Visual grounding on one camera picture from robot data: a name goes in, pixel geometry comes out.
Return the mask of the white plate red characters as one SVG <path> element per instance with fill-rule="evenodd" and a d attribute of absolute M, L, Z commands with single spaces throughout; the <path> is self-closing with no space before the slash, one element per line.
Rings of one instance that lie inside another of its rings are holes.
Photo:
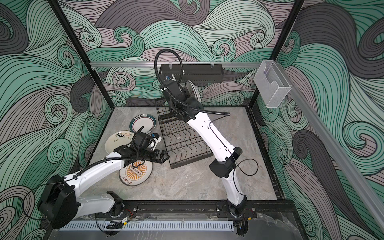
<path fill-rule="evenodd" d="M 201 102 L 200 93 L 197 87 L 191 81 L 186 81 L 185 87 L 187 88 L 191 97 L 195 98 L 198 102 Z"/>

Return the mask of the white plate green flower outline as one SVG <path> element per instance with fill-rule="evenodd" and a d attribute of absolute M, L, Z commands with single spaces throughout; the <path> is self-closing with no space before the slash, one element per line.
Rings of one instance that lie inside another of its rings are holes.
<path fill-rule="evenodd" d="M 200 99 L 199 102 L 201 103 L 203 100 L 203 96 L 204 96 L 203 90 L 200 87 L 197 87 L 197 90 L 199 92 L 199 99 Z"/>

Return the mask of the black wire dish rack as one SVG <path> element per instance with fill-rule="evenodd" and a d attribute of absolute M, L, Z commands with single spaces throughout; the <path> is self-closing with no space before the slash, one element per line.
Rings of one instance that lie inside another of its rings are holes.
<path fill-rule="evenodd" d="M 155 104 L 171 169 L 213 156 L 201 136 L 170 112 L 165 99 L 156 99 Z"/>

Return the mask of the orange sunburst plate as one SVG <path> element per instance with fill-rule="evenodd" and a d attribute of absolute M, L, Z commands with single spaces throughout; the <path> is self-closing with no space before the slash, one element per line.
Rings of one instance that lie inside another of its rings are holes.
<path fill-rule="evenodd" d="M 152 162 L 137 161 L 119 170 L 119 178 L 124 185 L 137 186 L 144 183 L 152 171 Z"/>

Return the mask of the cream plate black drawing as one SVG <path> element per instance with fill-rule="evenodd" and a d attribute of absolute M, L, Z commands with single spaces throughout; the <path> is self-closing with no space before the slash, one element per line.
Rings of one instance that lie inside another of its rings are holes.
<path fill-rule="evenodd" d="M 133 136 L 134 133 L 130 131 L 120 131 L 112 134 L 105 143 L 105 150 L 107 154 L 112 153 L 114 149 L 122 145 L 128 145 L 131 142 Z"/>

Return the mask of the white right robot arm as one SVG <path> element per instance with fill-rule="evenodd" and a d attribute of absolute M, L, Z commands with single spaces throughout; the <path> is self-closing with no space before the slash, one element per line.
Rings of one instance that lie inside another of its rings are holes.
<path fill-rule="evenodd" d="M 162 53 L 171 53 L 179 60 L 180 77 L 178 80 L 174 76 L 161 77 L 158 70 L 158 59 Z M 237 159 L 243 151 L 240 147 L 230 144 L 209 118 L 209 114 L 229 116 L 230 113 L 205 110 L 202 103 L 192 96 L 186 87 L 181 86 L 184 66 L 181 57 L 175 51 L 160 50 L 155 56 L 154 68 L 161 86 L 160 89 L 168 102 L 170 113 L 192 127 L 208 145 L 215 156 L 215 160 L 209 167 L 224 184 L 229 212 L 235 218 L 242 217 L 248 203 L 248 196 L 242 192 L 236 170 L 240 169 Z"/>

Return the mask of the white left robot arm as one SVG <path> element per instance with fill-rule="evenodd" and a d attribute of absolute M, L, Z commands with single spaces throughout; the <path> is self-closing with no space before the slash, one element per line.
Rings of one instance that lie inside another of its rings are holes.
<path fill-rule="evenodd" d="M 86 215 L 108 214 L 113 218 L 120 217 L 125 209 L 124 201 L 113 191 L 84 198 L 82 194 L 110 174 L 134 163 L 166 162 L 169 155 L 156 148 L 161 140 L 157 133 L 149 135 L 138 130 L 128 144 L 120 144 L 102 160 L 65 177 L 51 177 L 43 185 L 44 190 L 37 203 L 43 220 L 56 230 Z"/>

